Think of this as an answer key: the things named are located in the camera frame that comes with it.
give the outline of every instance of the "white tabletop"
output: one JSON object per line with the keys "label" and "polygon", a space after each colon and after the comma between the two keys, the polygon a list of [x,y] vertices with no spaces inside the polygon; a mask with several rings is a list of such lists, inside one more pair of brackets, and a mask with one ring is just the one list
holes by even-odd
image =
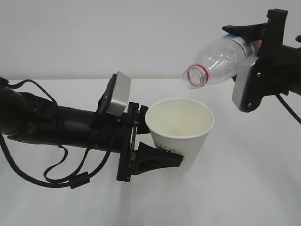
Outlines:
{"label": "white tabletop", "polygon": [[[107,80],[38,81],[60,105],[94,111]],[[71,226],[295,226],[301,224],[301,126],[275,97],[252,113],[231,101],[233,82],[190,90],[181,80],[133,80],[130,101],[142,105],[171,97],[193,98],[214,113],[215,126],[191,170],[163,169],[116,181],[113,153],[90,184],[71,190],[32,185],[16,175],[0,153],[0,225]],[[32,85],[20,89],[43,96]],[[286,97],[301,112],[300,97]],[[153,145],[150,135],[137,142]],[[43,179],[62,150],[8,141],[22,170]],[[50,173],[61,178],[79,164],[84,150],[70,147],[67,161]],[[91,172],[104,152],[92,151]]]}

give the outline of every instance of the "black cable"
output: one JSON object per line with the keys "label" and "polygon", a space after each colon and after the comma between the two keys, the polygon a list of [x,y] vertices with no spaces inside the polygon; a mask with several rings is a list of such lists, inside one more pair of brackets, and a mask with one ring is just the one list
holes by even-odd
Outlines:
{"label": "black cable", "polygon": [[23,81],[21,81],[21,82],[19,82],[17,84],[14,84],[14,85],[8,84],[7,87],[10,88],[10,89],[18,89],[21,86],[23,86],[26,82],[31,82],[31,83],[35,84],[57,106],[56,100],[49,93],[47,93],[47,91],[43,87],[41,87],[38,83],[36,83],[33,80],[26,79],[26,80],[23,80]]}
{"label": "black cable", "polygon": [[45,180],[48,181],[49,183],[60,184],[60,183],[66,182],[66,181],[72,179],[74,176],[76,176],[76,175],[79,173],[79,171],[81,170],[82,166],[84,165],[84,162],[85,162],[85,160],[86,160],[86,158],[87,158],[88,152],[91,150],[91,149],[89,149],[89,148],[86,149],[85,154],[84,154],[84,157],[83,157],[83,159],[82,159],[81,162],[80,162],[80,165],[76,168],[76,170],[75,170],[73,173],[71,173],[70,175],[68,175],[68,176],[66,176],[66,177],[64,177],[64,178],[61,178],[61,179],[50,179],[50,178],[47,177],[47,174],[48,174],[54,167],[56,167],[56,166],[58,166],[59,164],[63,163],[63,161],[65,161],[65,159],[67,158],[68,150],[67,150],[66,148],[64,148],[63,146],[62,146],[62,148],[65,150],[64,156],[63,156],[62,160],[59,161],[57,164],[55,164],[55,165],[53,165],[53,166],[50,166],[49,168],[47,168],[47,169],[44,171],[44,178],[45,178]]}
{"label": "black cable", "polygon": [[68,187],[69,183],[63,183],[63,184],[51,184],[51,183],[47,183],[47,182],[43,182],[40,180],[37,180],[35,178],[32,178],[31,176],[27,175],[26,173],[24,173],[22,170],[20,170],[20,168],[17,166],[17,164],[15,163],[13,157],[11,156],[8,147],[5,143],[4,137],[2,135],[2,133],[0,132],[0,146],[2,148],[2,151],[4,153],[5,158],[7,159],[10,167],[13,169],[13,171],[19,175],[20,177],[22,177],[23,179],[38,185],[38,186],[42,186],[42,187],[50,187],[50,188],[62,188],[62,187]]}
{"label": "black cable", "polygon": [[116,129],[117,129],[117,119],[115,120],[115,125],[114,125],[114,129],[113,129],[113,132],[112,132],[112,136],[111,136],[111,140],[110,140],[107,152],[104,155],[103,160],[101,161],[99,166],[89,174],[90,178],[94,177],[103,168],[103,166],[106,164],[106,162],[107,162],[107,160],[108,160],[108,158],[109,158],[109,156],[112,152],[112,149],[113,149],[113,143],[114,143],[114,139],[115,139],[115,135],[116,135]]}
{"label": "black cable", "polygon": [[298,123],[301,124],[301,118],[293,111],[293,109],[285,102],[285,100],[280,96],[280,94],[275,95],[280,103],[286,108],[286,110],[296,119]]}
{"label": "black cable", "polygon": [[[38,83],[36,83],[35,81],[33,80],[24,80],[20,83],[17,83],[17,84],[14,84],[14,85],[7,85],[8,88],[10,89],[18,89],[20,88],[21,86],[23,86],[26,82],[31,82],[33,84],[35,84],[43,93],[45,93],[50,99],[51,101],[54,103],[55,105],[55,113],[56,113],[56,110],[58,108],[58,105],[57,105],[57,102],[56,100],[50,95],[47,93],[47,91],[42,88]],[[2,151],[4,153],[4,156],[6,157],[10,167],[13,169],[13,171],[19,175],[20,177],[22,177],[23,179],[33,183],[33,184],[36,184],[38,186],[42,186],[42,187],[49,187],[49,188],[62,188],[62,187],[68,187],[70,186],[71,188],[73,187],[76,187],[76,186],[80,186],[82,185],[81,182],[79,181],[78,184],[76,184],[76,186],[74,186],[74,181],[77,181],[77,176],[79,177],[82,177],[83,175],[85,175],[85,181],[89,181],[90,178],[92,178],[93,176],[95,176],[103,167],[104,165],[106,164],[111,152],[112,152],[112,146],[113,146],[113,143],[114,143],[114,139],[115,139],[115,134],[116,134],[116,129],[117,129],[117,119],[115,121],[115,125],[114,125],[114,129],[112,131],[112,136],[111,136],[111,140],[110,140],[110,143],[109,143],[109,146],[108,146],[108,149],[106,151],[106,154],[103,158],[103,160],[101,161],[101,163],[99,164],[99,166],[94,170],[92,171],[90,174],[88,174],[86,172],[86,174],[82,174],[82,175],[77,175],[79,173],[79,171],[81,170],[85,160],[86,160],[86,157],[88,155],[88,152],[91,150],[90,148],[87,148],[86,151],[85,151],[85,154],[84,154],[84,157],[80,163],[80,165],[76,168],[76,170],[71,173],[70,175],[64,177],[64,178],[61,178],[61,179],[50,179],[47,177],[47,174],[51,171],[51,169],[53,169],[54,167],[58,166],[59,164],[63,163],[67,156],[68,156],[68,150],[67,148],[63,147],[61,144],[57,144],[57,146],[59,148],[62,148],[64,149],[64,155],[63,155],[63,158],[55,165],[47,168],[45,171],[44,171],[44,178],[46,181],[48,181],[49,183],[47,182],[43,182],[43,181],[40,181],[40,180],[37,180],[35,178],[32,178],[30,177],[29,175],[27,175],[26,173],[24,173],[18,166],[17,164],[15,163],[14,159],[12,158],[10,152],[9,152],[9,149],[5,143],[5,140],[4,140],[4,137],[2,135],[2,133],[0,132],[0,146],[2,148]]]}

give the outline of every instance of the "bottle label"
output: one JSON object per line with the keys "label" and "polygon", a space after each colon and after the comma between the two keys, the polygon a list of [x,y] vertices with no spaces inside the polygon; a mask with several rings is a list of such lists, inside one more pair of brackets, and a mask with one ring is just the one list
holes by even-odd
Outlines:
{"label": "bottle label", "polygon": [[239,44],[243,48],[246,57],[251,56],[255,52],[254,46],[252,45],[252,43],[245,41],[243,38],[241,38],[239,36],[236,36],[233,34],[227,34],[227,35],[223,36],[223,38],[233,40],[237,44]]}

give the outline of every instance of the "cup rim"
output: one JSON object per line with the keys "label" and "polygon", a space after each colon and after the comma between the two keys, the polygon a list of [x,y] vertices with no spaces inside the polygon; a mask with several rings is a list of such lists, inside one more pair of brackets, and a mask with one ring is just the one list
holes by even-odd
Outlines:
{"label": "cup rim", "polygon": [[[196,103],[202,105],[202,106],[205,107],[205,108],[209,111],[209,113],[211,114],[211,116],[212,116],[212,125],[211,125],[210,128],[207,129],[205,132],[202,132],[202,133],[199,133],[199,134],[193,135],[193,136],[171,136],[171,135],[164,135],[164,134],[162,134],[162,133],[160,133],[160,132],[157,132],[157,131],[151,129],[151,128],[149,127],[149,123],[148,123],[148,121],[147,121],[148,113],[149,113],[150,109],[153,108],[154,106],[156,106],[156,105],[162,103],[162,102],[169,101],[169,100],[189,100],[189,101],[193,101],[193,102],[196,102]],[[207,107],[205,104],[203,104],[203,103],[197,101],[197,100],[189,99],[189,98],[169,98],[169,99],[163,99],[163,100],[160,100],[160,101],[154,103],[152,106],[149,107],[148,111],[147,111],[146,114],[145,114],[145,123],[146,123],[147,127],[148,127],[151,131],[153,131],[154,133],[156,133],[156,134],[158,134],[158,135],[160,135],[160,136],[162,136],[162,137],[166,137],[166,138],[170,138],[170,139],[192,139],[192,138],[201,137],[201,136],[207,134],[208,132],[210,132],[210,130],[211,130],[211,129],[213,128],[213,126],[214,126],[215,119],[214,119],[213,112],[210,110],[210,108]]]}

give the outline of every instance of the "white background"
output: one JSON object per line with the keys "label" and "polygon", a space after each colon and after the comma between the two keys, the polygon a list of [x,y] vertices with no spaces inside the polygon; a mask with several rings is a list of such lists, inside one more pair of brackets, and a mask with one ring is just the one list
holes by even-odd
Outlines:
{"label": "white background", "polygon": [[[94,111],[106,78],[122,71],[142,78],[132,81],[130,101],[150,106],[193,98],[212,109],[215,126],[186,175],[157,170],[119,182],[113,153],[90,184],[75,190],[29,184],[0,153],[0,225],[300,225],[301,127],[275,97],[241,113],[231,101],[233,81],[190,90],[178,79],[154,80],[181,76],[198,48],[224,34],[222,26],[266,22],[270,8],[289,11],[285,44],[297,47],[300,6],[296,0],[2,0],[0,76],[79,78],[38,82],[60,105]],[[20,90],[43,96],[30,84]],[[286,99],[301,113],[300,97]],[[140,140],[152,145],[150,135]],[[8,146],[20,168],[39,179],[63,154],[51,146]],[[72,172],[83,152],[70,148],[49,176]],[[103,155],[92,151],[83,170],[93,170]]]}
{"label": "white background", "polygon": [[225,25],[259,24],[288,10],[285,44],[300,28],[299,0],[1,0],[0,76],[178,77]]}

